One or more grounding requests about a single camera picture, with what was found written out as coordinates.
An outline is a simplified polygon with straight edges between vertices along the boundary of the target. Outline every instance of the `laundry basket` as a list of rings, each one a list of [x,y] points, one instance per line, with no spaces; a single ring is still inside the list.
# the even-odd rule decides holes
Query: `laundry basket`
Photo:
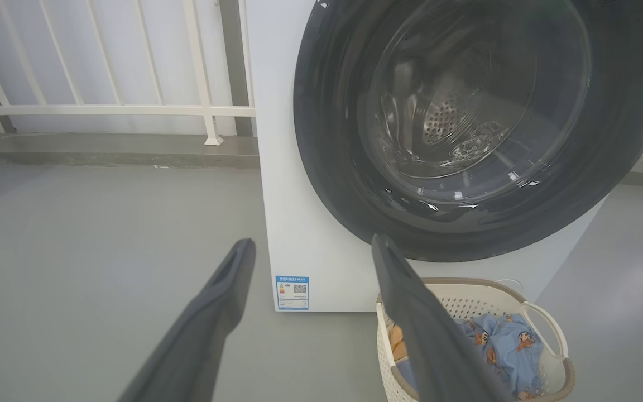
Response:
[[[574,367],[567,356],[567,340],[557,322],[543,308],[529,303],[514,290],[490,280],[437,278],[425,279],[423,282],[453,318],[469,319],[485,313],[493,313],[498,317],[520,313],[538,334],[544,347],[539,361],[539,371],[544,379],[544,387],[533,401],[554,402],[565,399],[572,392]],[[559,353],[547,345],[543,334],[530,320],[529,311],[535,311],[549,323],[559,343]],[[393,321],[383,309],[381,296],[377,299],[376,313],[378,365],[388,402],[418,401],[418,392],[404,380],[401,372],[396,368],[391,343],[388,340],[388,329],[393,326]]]

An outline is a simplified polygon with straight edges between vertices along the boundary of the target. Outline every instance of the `front-loading washing machine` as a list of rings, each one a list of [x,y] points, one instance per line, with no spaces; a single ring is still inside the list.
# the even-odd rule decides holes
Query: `front-loading washing machine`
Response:
[[[375,233],[421,277],[534,300],[643,152],[643,0],[247,0],[247,17],[278,310],[373,311]]]

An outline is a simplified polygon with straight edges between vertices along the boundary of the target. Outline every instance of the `blue cloth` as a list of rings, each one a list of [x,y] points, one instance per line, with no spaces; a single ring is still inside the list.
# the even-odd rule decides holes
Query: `blue cloth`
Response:
[[[543,344],[520,314],[506,315],[498,321],[488,313],[472,320],[456,320],[456,323],[514,399],[538,396],[543,386],[543,378],[539,376]],[[417,390],[410,361],[400,361],[396,367]]]

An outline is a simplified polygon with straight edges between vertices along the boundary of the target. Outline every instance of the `washing machine drum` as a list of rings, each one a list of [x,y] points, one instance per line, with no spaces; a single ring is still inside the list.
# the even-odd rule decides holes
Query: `washing machine drum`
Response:
[[[361,239],[436,262],[525,247],[643,152],[643,0],[319,0],[294,124]]]

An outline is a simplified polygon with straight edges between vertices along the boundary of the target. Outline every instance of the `gray floor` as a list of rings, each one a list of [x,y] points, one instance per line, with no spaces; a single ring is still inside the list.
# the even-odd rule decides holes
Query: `gray floor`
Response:
[[[258,171],[0,167],[0,402],[115,400],[240,237],[258,264],[215,400],[385,400],[375,316],[273,312]],[[615,190],[539,303],[571,400],[643,400],[643,188]]]

